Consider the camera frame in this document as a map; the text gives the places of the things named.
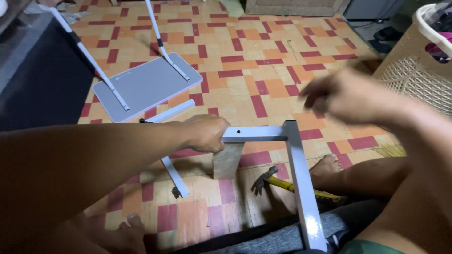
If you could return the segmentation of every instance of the hammer head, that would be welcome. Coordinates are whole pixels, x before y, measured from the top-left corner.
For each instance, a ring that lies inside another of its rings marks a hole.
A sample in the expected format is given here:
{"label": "hammer head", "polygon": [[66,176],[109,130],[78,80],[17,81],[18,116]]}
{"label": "hammer head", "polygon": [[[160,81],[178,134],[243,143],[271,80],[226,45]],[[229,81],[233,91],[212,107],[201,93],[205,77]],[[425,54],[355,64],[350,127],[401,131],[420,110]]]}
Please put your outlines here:
{"label": "hammer head", "polygon": [[262,196],[262,188],[264,187],[267,180],[272,176],[273,174],[277,173],[279,171],[277,166],[271,166],[269,170],[265,173],[263,173],[257,180],[254,182],[253,187],[251,187],[251,191],[254,191],[254,194],[257,196],[257,193],[259,193]]}

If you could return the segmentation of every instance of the beige basket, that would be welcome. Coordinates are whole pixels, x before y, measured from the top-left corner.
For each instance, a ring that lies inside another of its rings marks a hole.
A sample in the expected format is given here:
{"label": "beige basket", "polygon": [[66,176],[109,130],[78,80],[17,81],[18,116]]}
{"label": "beige basket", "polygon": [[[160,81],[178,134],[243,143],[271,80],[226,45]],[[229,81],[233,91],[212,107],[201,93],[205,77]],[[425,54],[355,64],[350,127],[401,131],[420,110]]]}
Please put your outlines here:
{"label": "beige basket", "polygon": [[452,61],[440,64],[425,52],[425,46],[434,42],[452,56],[452,44],[422,19],[432,6],[425,5],[413,15],[413,24],[373,77],[391,90],[422,100],[452,116]]}

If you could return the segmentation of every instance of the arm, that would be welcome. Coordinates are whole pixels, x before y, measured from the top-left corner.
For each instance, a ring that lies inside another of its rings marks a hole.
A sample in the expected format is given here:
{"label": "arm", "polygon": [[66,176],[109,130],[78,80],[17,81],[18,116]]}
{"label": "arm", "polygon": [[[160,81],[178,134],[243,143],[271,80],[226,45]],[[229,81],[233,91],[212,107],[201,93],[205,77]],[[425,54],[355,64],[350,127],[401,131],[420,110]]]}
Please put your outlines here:
{"label": "arm", "polygon": [[229,123],[51,126],[0,133],[0,248],[61,223],[178,150],[223,149]]}
{"label": "arm", "polygon": [[452,222],[452,122],[433,109],[390,92],[353,71],[311,82],[302,92],[305,106],[349,124],[388,127],[407,151],[413,172]]}

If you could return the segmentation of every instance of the plastic basket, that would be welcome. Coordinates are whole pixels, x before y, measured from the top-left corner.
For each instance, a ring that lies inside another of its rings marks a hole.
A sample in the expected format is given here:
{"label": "plastic basket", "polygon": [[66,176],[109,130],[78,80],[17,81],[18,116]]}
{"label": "plastic basket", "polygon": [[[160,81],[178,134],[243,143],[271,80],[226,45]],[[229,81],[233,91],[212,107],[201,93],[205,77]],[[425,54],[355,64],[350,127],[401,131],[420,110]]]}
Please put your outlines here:
{"label": "plastic basket", "polygon": [[425,5],[417,10],[413,15],[413,24],[373,77],[388,89],[424,101],[443,114],[452,116],[452,61],[441,64],[425,51],[425,46],[434,42],[452,56],[452,44],[422,18],[433,6]]}

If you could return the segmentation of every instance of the black rubber band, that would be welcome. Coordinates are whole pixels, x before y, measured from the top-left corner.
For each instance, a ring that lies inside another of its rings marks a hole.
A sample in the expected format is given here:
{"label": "black rubber band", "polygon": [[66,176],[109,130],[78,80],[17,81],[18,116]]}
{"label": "black rubber band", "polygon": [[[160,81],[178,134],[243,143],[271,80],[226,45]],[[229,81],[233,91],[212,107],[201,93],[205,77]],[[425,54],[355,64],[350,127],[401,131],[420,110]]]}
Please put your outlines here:
{"label": "black rubber band", "polygon": [[74,41],[76,43],[80,42],[80,38],[77,36],[77,34],[74,31],[70,32],[69,34],[71,35],[71,37],[74,39]]}

